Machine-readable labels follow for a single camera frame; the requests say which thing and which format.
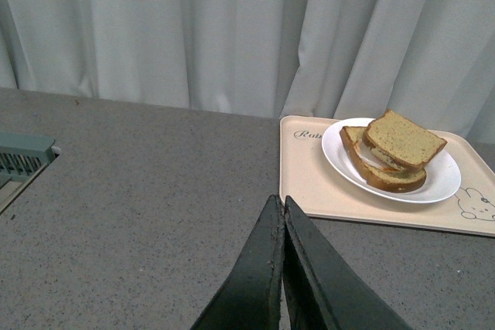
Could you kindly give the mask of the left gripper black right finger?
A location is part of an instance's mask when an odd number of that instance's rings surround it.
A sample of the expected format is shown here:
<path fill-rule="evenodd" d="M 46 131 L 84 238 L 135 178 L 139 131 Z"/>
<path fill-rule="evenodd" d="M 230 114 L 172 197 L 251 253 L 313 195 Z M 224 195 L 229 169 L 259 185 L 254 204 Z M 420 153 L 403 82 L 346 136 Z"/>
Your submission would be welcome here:
<path fill-rule="evenodd" d="M 283 281 L 292 329 L 411 327 L 364 283 L 289 196 Z"/>

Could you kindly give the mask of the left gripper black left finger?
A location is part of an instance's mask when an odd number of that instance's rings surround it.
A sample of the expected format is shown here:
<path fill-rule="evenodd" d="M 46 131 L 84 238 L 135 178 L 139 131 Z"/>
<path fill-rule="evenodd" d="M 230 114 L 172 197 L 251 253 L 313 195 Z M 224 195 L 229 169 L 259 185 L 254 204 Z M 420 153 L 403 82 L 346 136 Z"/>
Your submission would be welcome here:
<path fill-rule="evenodd" d="M 192 328 L 277 329 L 284 247 L 282 201 L 271 195 L 232 271 Z"/>

